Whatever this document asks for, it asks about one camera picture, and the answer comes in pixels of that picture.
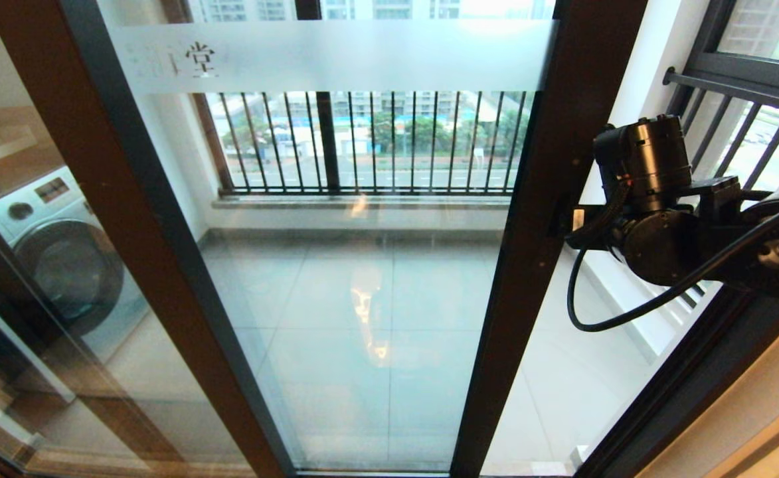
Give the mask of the sliding glass door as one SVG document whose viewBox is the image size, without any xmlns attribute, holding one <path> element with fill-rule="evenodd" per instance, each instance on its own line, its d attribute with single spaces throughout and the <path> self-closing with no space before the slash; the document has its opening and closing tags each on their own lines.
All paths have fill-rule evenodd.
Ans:
<svg viewBox="0 0 779 478">
<path fill-rule="evenodd" d="M 560 0 L 450 478 L 478 478 L 610 117 L 647 0 Z M 0 0 L 0 35 L 70 171 L 257 478 L 300 478 L 190 233 L 94 0 Z"/>
</svg>

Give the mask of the short grey stone window sill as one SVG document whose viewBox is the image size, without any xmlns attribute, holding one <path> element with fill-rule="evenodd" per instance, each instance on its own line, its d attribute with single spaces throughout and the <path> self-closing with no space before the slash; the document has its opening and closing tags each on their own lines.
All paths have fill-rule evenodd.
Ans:
<svg viewBox="0 0 779 478">
<path fill-rule="evenodd" d="M 637 278 L 610 254 L 589 251 L 578 267 L 572 296 L 578 320 L 589 325 L 619 317 L 663 291 L 665 287 Z M 598 337 L 623 334 L 648 363 L 653 363 L 663 357 L 689 327 L 694 311 L 695 305 L 687 297 L 677 297 L 625 325 L 598 333 Z"/>
</svg>

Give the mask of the narrow black window railing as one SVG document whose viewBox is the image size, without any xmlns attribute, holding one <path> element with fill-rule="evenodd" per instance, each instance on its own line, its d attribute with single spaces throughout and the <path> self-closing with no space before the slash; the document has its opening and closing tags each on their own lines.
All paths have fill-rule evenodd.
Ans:
<svg viewBox="0 0 779 478">
<path fill-rule="evenodd" d="M 766 107 L 779 111 L 779 61 L 702 52 L 682 73 L 669 69 L 663 82 L 677 85 L 671 111 L 683 111 L 690 106 L 684 132 L 689 132 L 705 94 L 713 92 L 723 97 L 693 156 L 693 171 L 705 165 L 706 149 L 733 100 L 746 101 L 750 107 L 717 168 L 673 191 L 675 199 L 699 199 L 691 212 L 689 227 L 673 233 L 695 257 L 695 268 L 673 287 L 640 306 L 639 311 L 653 311 L 703 279 L 737 291 L 779 297 L 779 189 L 754 189 L 765 168 L 774 162 L 779 148 L 779 122 L 745 182 L 727 172 L 760 112 Z"/>
</svg>

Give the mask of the long grey stone window sill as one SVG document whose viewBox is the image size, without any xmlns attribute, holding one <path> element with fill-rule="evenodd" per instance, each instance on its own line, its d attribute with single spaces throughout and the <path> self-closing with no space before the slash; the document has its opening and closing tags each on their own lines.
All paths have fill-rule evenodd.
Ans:
<svg viewBox="0 0 779 478">
<path fill-rule="evenodd" d="M 211 202 L 215 210 L 376 210 L 376 209 L 506 209 L 503 195 L 247 195 Z"/>
</svg>

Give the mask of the wide black window railing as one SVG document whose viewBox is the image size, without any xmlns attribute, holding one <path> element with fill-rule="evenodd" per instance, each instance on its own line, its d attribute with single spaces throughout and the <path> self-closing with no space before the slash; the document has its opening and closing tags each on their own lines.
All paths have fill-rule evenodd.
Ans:
<svg viewBox="0 0 779 478">
<path fill-rule="evenodd" d="M 220 197 L 507 197 L 535 95 L 506 91 L 192 94 Z"/>
</svg>

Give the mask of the brown framed fixed glass door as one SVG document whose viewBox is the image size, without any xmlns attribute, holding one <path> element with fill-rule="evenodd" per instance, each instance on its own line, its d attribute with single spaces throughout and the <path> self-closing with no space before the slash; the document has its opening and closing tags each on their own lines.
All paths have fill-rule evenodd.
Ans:
<svg viewBox="0 0 779 478">
<path fill-rule="evenodd" d="M 0 478 L 292 478 L 94 0 L 0 0 Z"/>
</svg>

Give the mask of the grey front-load washing machine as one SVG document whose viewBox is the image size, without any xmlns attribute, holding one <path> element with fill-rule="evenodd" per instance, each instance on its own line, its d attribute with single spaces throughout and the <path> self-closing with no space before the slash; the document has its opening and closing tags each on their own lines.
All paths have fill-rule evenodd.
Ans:
<svg viewBox="0 0 779 478">
<path fill-rule="evenodd" d="M 103 374 L 90 393 L 125 394 L 108 366 L 149 306 L 70 169 L 0 195 L 0 236 L 54 309 L 58 330 Z"/>
</svg>

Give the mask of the dark door frame with track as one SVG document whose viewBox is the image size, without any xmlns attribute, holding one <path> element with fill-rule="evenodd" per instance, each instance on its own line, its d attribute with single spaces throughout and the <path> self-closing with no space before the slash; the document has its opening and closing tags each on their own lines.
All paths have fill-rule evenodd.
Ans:
<svg viewBox="0 0 779 478">
<path fill-rule="evenodd" d="M 636 478 L 779 338 L 779 297 L 717 288 L 572 478 Z"/>
</svg>

